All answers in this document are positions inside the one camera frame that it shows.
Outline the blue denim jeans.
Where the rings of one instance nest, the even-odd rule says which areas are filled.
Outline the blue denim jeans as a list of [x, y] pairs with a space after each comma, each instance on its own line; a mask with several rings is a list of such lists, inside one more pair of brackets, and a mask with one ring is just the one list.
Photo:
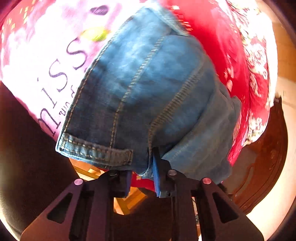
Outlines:
[[170, 11], [147, 1], [87, 70], [56, 151], [150, 179], [157, 148], [187, 177], [220, 183], [231, 173], [240, 110], [199, 41]]

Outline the red floral bed blanket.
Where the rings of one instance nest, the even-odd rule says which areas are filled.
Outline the red floral bed blanket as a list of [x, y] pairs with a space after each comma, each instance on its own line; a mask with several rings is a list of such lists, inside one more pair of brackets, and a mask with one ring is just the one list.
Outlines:
[[1, 83], [56, 151], [227, 179], [263, 134], [278, 55], [256, 1], [1, 1]]

